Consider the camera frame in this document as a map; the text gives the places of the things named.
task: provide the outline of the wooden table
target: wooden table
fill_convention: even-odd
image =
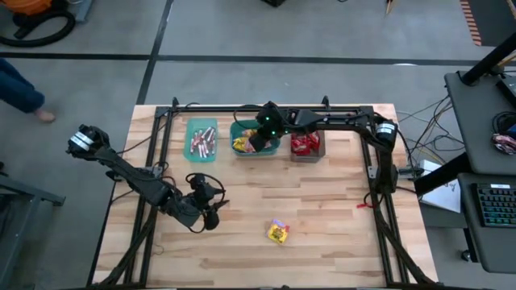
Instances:
[[[155,108],[135,108],[126,147],[150,135]],[[396,119],[392,104],[374,108]],[[242,119],[253,118],[252,114],[239,115]],[[189,118],[218,119],[215,162],[192,164],[183,156]],[[231,202],[219,210],[218,228],[202,234],[192,234],[173,217],[159,215],[148,287],[385,285],[372,210],[356,208],[368,192],[359,135],[326,131],[326,156],[316,164],[297,164],[289,160],[289,137],[281,140],[275,156],[237,157],[229,145],[232,122],[229,113],[182,113],[174,118],[167,159],[170,169],[165,175],[173,176],[184,194],[189,192],[184,179],[187,174],[213,175],[222,181]],[[147,149],[145,143],[124,158],[134,166],[144,166]],[[156,149],[155,160],[159,153]],[[406,166],[399,137],[393,156],[398,167]],[[399,184],[412,186],[408,182]],[[118,184],[114,197],[127,190],[126,184]],[[132,193],[110,207],[94,282],[103,280],[127,250],[137,201],[138,195]],[[393,201],[405,248],[425,273],[437,280],[417,197],[398,190]],[[265,237],[274,218],[290,225],[284,246]],[[198,222],[194,228],[201,227]],[[392,248],[389,251],[398,277]],[[135,273],[139,273],[140,261],[137,259]]]

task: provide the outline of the concrete floor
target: concrete floor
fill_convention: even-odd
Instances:
[[[167,0],[96,1],[89,22],[67,39],[44,48],[0,46],[0,52],[151,53]],[[385,17],[383,0],[289,0],[279,9],[258,0],[175,0],[161,55],[321,56],[415,60],[479,60],[490,48],[475,46],[458,0],[399,0]],[[36,34],[60,25],[52,20]],[[12,32],[0,10],[0,32]],[[0,103],[0,160],[18,180],[66,196],[60,209],[43,206],[23,249],[14,285],[36,289],[84,286],[110,198],[112,183],[98,164],[65,154],[66,141],[82,123],[110,134],[122,148],[147,61],[9,59],[46,94],[57,121],[39,124]],[[146,104],[391,102],[414,112],[446,95],[444,73],[467,67],[380,64],[281,64],[158,61]],[[431,111],[418,115],[431,118]],[[442,118],[460,137],[455,117]],[[405,136],[416,139],[426,123],[407,120]],[[457,152],[443,152],[449,160]],[[461,230],[427,231],[439,280],[448,285],[512,289],[516,275],[489,274],[462,262]]]

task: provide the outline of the person's leg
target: person's leg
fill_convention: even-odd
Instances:
[[[18,70],[12,64],[8,63],[7,60],[0,58],[0,71],[5,72],[7,75],[13,77],[15,80],[18,80],[25,85],[28,85],[32,89],[34,89],[34,85],[31,84],[30,81],[27,81],[25,77],[23,77]]]
[[[24,113],[35,114],[43,122],[52,122],[56,118],[41,109],[45,101],[42,93],[3,71],[0,71],[0,99]]]

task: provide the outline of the teal bin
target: teal bin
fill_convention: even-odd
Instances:
[[[210,148],[209,155],[204,158],[199,155],[199,151],[197,148],[193,151],[193,154],[190,152],[191,140],[195,136],[195,132],[199,132],[202,130],[203,132],[207,130],[209,127],[213,127],[215,129],[215,143],[214,147]],[[217,127],[217,119],[216,118],[191,118],[188,120],[186,124],[186,134],[185,134],[185,149],[183,150],[183,155],[190,162],[214,162],[215,157],[217,157],[217,146],[218,146],[218,127]]]
[[[229,134],[229,146],[233,149],[233,140],[238,137],[242,137],[242,131],[248,128],[258,128],[259,124],[256,120],[239,120],[239,122],[233,122],[230,128]],[[239,156],[267,156],[276,154],[277,148],[280,146],[281,142],[279,139],[271,140],[271,147],[265,148],[264,150],[256,153],[244,153],[233,149],[233,152]]]

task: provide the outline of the white paper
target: white paper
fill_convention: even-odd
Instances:
[[[420,165],[421,168],[425,170],[423,173],[424,176],[441,167],[441,165],[435,164],[428,160],[422,160]],[[422,196],[421,202],[424,202],[428,205],[437,206],[441,209],[447,209],[456,213],[460,213],[459,182],[457,180],[450,181],[445,185],[432,190],[431,192]]]

